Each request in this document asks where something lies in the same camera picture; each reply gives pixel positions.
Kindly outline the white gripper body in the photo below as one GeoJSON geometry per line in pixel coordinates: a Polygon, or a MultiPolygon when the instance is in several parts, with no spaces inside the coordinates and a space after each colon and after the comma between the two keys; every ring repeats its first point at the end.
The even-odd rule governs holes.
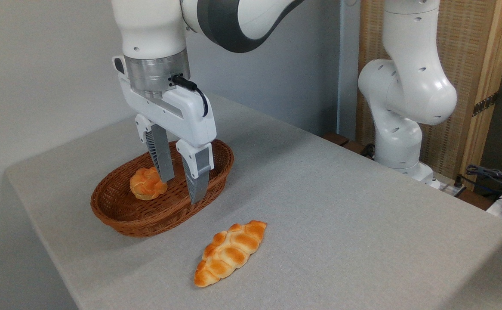
{"type": "Polygon", "coordinates": [[[184,87],[174,86],[156,94],[146,94],[130,85],[123,56],[113,58],[127,104],[149,121],[172,132],[193,147],[201,147],[217,137],[215,118],[204,97],[184,87]]]}

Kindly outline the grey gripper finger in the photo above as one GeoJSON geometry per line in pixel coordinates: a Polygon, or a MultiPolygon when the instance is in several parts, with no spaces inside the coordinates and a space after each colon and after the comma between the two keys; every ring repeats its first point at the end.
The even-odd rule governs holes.
{"type": "Polygon", "coordinates": [[[142,143],[147,146],[149,155],[163,183],[175,177],[166,130],[138,114],[136,126],[142,143]]]}
{"type": "Polygon", "coordinates": [[[208,188],[209,172],[215,167],[212,144],[196,148],[180,139],[176,143],[176,149],[182,156],[191,203],[195,204],[204,198],[208,188]]]}

